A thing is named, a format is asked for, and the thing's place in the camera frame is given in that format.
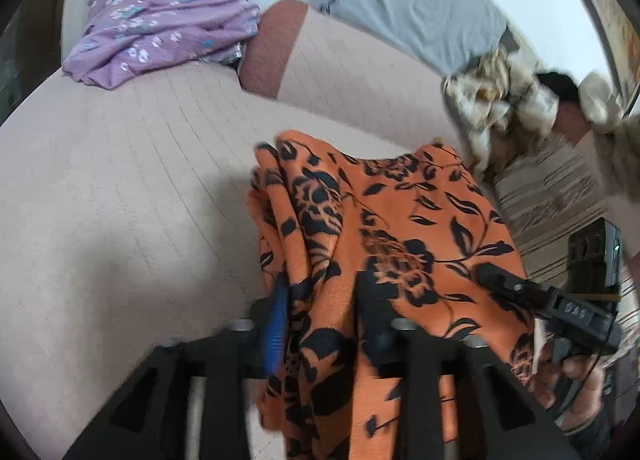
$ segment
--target orange fabric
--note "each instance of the orange fabric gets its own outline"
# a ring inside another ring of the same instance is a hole
[[[397,159],[360,160],[304,133],[256,150],[248,207],[260,230],[267,290],[289,277],[283,366],[258,402],[295,459],[392,457],[401,387],[379,379],[353,310],[359,288],[432,335],[476,333],[522,382],[533,353],[529,313],[476,285],[492,262],[524,276],[513,241],[454,150],[430,145]],[[444,440],[456,436],[450,379],[441,379]]]

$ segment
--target gray fabric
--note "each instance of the gray fabric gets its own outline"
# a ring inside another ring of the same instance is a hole
[[[331,0],[330,15],[399,47],[443,75],[497,47],[507,20],[489,0]]]

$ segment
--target folded purple fabric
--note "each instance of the folded purple fabric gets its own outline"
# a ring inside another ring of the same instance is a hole
[[[156,68],[208,55],[258,32],[248,0],[91,0],[83,38],[62,69],[75,81],[111,90]]]

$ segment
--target hand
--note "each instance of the hand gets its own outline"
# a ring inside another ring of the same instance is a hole
[[[570,379],[585,380],[595,357],[576,356],[558,364],[550,362],[551,345],[547,343],[542,350],[538,373],[531,377],[529,391],[545,408],[551,407],[556,401],[555,393],[549,389],[555,386],[561,372]],[[598,414],[602,407],[602,387],[604,385],[604,370],[596,366],[589,378],[585,380],[580,393],[575,397],[572,406],[564,412],[564,420],[560,425],[563,431],[571,431],[586,424]]]

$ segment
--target black sleeve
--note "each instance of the black sleeve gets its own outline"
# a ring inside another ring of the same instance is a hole
[[[589,426],[567,435],[567,438],[582,460],[598,460],[611,445],[607,413],[601,410]]]

